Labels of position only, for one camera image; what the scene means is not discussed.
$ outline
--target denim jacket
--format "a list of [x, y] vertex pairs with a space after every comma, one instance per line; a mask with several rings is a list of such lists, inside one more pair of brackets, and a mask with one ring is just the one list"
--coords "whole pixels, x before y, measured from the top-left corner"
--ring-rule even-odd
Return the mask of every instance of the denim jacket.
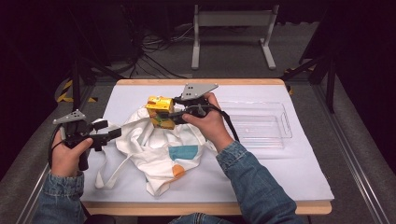
[[[296, 203], [285, 193], [269, 171], [238, 142], [227, 146], [216, 157], [233, 185], [242, 216], [248, 223], [303, 223], [295, 214]], [[79, 196], [84, 176], [49, 175], [38, 199], [33, 223], [83, 223]], [[230, 223], [205, 214], [175, 219], [181, 223]]]

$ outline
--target white bag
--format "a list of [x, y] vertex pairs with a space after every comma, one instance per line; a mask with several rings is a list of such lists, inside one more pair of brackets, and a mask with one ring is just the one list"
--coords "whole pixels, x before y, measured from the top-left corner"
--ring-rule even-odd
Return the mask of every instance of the white bag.
[[126, 159], [105, 184], [98, 172], [95, 186], [99, 189], [112, 189], [123, 165], [132, 160], [145, 173], [147, 191], [160, 196], [172, 181], [199, 165], [206, 143], [199, 129], [190, 124], [177, 125], [174, 130], [154, 128], [146, 108], [135, 111], [121, 131], [116, 145]]

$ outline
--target transparent plastic tray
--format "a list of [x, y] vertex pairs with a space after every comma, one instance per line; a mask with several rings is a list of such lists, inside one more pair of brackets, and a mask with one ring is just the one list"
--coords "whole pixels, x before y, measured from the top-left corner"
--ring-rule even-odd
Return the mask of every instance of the transparent plastic tray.
[[[292, 138], [285, 107], [281, 103], [219, 102], [230, 115], [239, 141], [246, 148], [283, 149], [284, 138]], [[227, 131], [233, 136], [230, 128]]]

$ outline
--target blue patch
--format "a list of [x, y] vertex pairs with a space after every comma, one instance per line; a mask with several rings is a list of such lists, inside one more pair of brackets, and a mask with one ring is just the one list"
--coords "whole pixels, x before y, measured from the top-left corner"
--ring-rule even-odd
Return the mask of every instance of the blue patch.
[[169, 147], [169, 156], [176, 159], [192, 160], [198, 153], [198, 146]]

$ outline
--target person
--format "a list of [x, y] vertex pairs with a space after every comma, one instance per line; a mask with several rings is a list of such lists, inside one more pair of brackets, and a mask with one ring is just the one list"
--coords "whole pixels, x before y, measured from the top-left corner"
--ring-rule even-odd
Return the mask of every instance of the person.
[[[205, 94], [207, 101], [219, 108], [214, 93]], [[216, 159], [224, 174], [231, 180], [242, 216], [247, 223], [303, 223], [295, 214], [296, 203], [276, 183], [270, 172], [226, 131], [218, 111], [210, 111], [204, 118], [190, 114], [182, 117], [196, 126], [218, 151]], [[61, 141], [59, 132], [53, 146]], [[34, 223], [83, 223], [79, 197], [84, 186], [84, 174], [78, 170], [79, 155], [90, 147], [85, 139], [72, 150], [63, 144], [55, 147], [52, 169], [40, 192]], [[178, 223], [230, 223], [210, 215], [195, 213], [171, 221]]]

